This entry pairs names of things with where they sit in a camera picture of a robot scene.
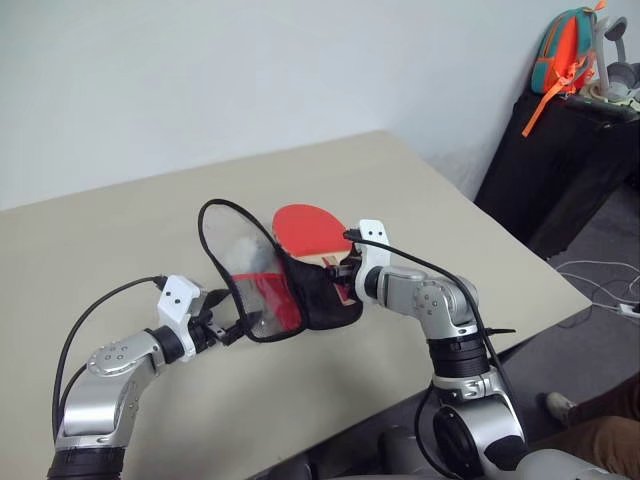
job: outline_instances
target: table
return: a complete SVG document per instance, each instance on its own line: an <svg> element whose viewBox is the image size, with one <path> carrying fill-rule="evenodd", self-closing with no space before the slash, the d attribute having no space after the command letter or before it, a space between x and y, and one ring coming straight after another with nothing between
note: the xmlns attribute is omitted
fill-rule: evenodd
<svg viewBox="0 0 640 480"><path fill-rule="evenodd" d="M518 330L496 337L498 350L589 306L384 132L0 212L0 463L7 478L42 478L49 467L55 366L86 306L149 274L222 286L196 235L198 208L213 197L264 220L294 202L326 208L347 225L381 219L392 245L471 280L488 326ZM157 298L152 286L139 286L100 307L80 331L68 370L103 343L155 327ZM431 373L418 322L379 307L337 330L216 347L176 362L147 389L123 478L246 478L417 393Z"/></svg>

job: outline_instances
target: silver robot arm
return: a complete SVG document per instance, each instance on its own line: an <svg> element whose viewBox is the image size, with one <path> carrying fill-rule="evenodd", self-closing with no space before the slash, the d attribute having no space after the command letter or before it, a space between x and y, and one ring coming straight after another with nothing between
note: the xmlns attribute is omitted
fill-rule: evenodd
<svg viewBox="0 0 640 480"><path fill-rule="evenodd" d="M388 245L381 222L361 220L362 239ZM450 470L463 478L587 480L611 475L557 450L527 453L522 426L461 289L451 280L390 265L390 253L354 244L360 265L354 290L363 302L378 304L420 322L433 362L434 391L441 407L434 433ZM478 303L476 288L460 278Z"/></svg>
<svg viewBox="0 0 640 480"><path fill-rule="evenodd" d="M119 478L145 388L174 361L225 343L227 332L201 312L205 295L185 277L168 277L157 305L160 327L93 352L63 405L48 478Z"/></svg>

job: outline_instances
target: transparent plastic bag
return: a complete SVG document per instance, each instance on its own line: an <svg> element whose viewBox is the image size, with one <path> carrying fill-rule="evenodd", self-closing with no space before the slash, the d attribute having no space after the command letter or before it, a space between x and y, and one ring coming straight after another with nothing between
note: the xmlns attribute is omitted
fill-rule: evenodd
<svg viewBox="0 0 640 480"><path fill-rule="evenodd" d="M304 330L306 322L283 253L262 224L227 200L210 200L198 216L200 242L226 282L249 338L272 342Z"/></svg>

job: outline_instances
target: person's leg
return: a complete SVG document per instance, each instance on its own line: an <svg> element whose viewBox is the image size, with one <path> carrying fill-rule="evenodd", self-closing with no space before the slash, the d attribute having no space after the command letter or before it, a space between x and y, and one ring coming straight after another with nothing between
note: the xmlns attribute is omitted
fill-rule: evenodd
<svg viewBox="0 0 640 480"><path fill-rule="evenodd" d="M604 416L640 420L640 373L608 392L571 408L569 425Z"/></svg>
<svg viewBox="0 0 640 480"><path fill-rule="evenodd" d="M622 417L588 420L533 444L575 455L611 473L640 480L640 422Z"/></svg>

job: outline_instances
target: gray floor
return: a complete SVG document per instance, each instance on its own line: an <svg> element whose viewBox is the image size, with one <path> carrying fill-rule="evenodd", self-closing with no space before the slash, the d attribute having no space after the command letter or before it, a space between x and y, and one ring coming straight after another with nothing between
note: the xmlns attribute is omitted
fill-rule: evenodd
<svg viewBox="0 0 640 480"><path fill-rule="evenodd" d="M640 265L637 190L624 186L615 192L568 250L549 263L557 266L581 259ZM640 297L627 290L637 275L631 269L571 265L563 270L590 278L615 295ZM586 282L570 281L594 302L617 303ZM636 284L635 292L639 290L640 285ZM614 313L592 308L541 332L510 356L505 366L524 412L529 439L535 441L558 430L537 407L536 395L560 391L581 401L631 376L640 369L640 328ZM410 427L417 402L418 398L408 399L309 450L307 455L316 464L320 478L380 472L378 436L392 425ZM430 412L425 412L424 418L428 429Z"/></svg>

